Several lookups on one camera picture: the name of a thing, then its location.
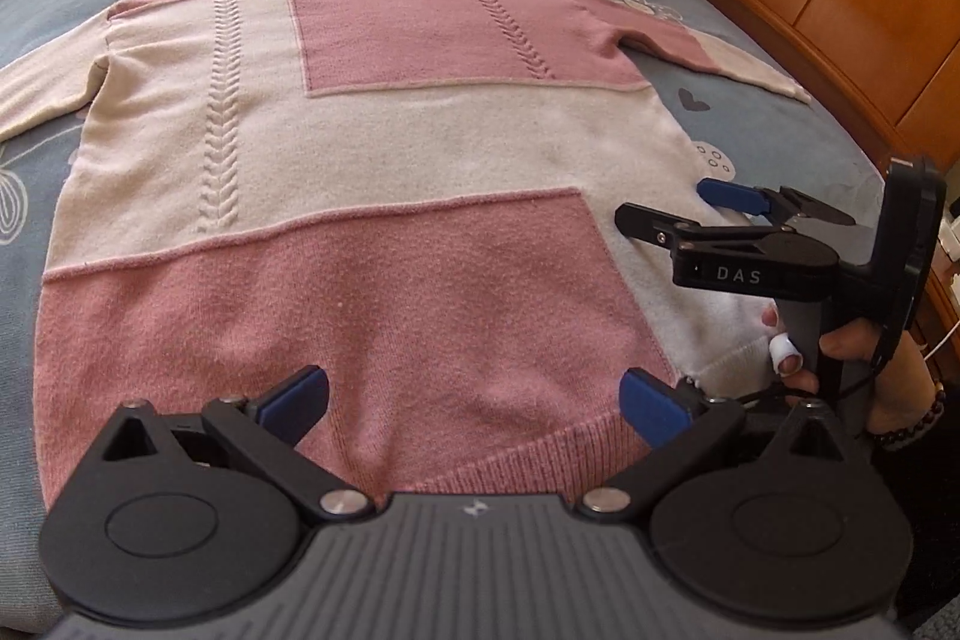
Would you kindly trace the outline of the pink and cream knit sweater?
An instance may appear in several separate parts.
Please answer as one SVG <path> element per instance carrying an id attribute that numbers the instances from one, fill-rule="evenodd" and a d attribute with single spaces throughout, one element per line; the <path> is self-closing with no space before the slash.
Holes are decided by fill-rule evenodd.
<path id="1" fill-rule="evenodd" d="M 2 73 L 2 133 L 83 110 L 34 338 L 45 498 L 119 401 L 299 367 L 304 452 L 361 491 L 561 492 L 644 453 L 620 377 L 765 378 L 760 304 L 683 291 L 626 200 L 715 223 L 643 52 L 800 99 L 610 0 L 121 0 Z"/>

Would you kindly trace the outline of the blue floral bed sheet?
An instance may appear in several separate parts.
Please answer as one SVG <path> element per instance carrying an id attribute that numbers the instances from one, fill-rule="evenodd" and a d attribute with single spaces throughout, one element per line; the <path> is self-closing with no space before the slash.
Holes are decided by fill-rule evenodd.
<path id="1" fill-rule="evenodd" d="M 26 53 L 121 0 L 2 0 L 2 73 Z M 712 35 L 778 70 L 704 0 L 610 0 Z M 706 164 L 704 177 L 789 185 L 872 223 L 882 182 L 866 154 L 818 104 L 743 89 L 642 50 L 631 62 Z M 55 205 L 80 144 L 85 112 L 2 133 L 2 630 L 46 630 L 59 604 L 37 557 L 45 498 L 34 432 L 34 338 Z"/>

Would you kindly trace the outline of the white items on nightstand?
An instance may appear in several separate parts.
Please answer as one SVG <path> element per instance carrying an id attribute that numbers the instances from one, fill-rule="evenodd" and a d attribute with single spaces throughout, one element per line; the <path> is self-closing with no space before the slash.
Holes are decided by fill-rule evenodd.
<path id="1" fill-rule="evenodd" d="M 939 245 L 952 263 L 960 262 L 960 218 L 946 214 L 940 220 Z"/>

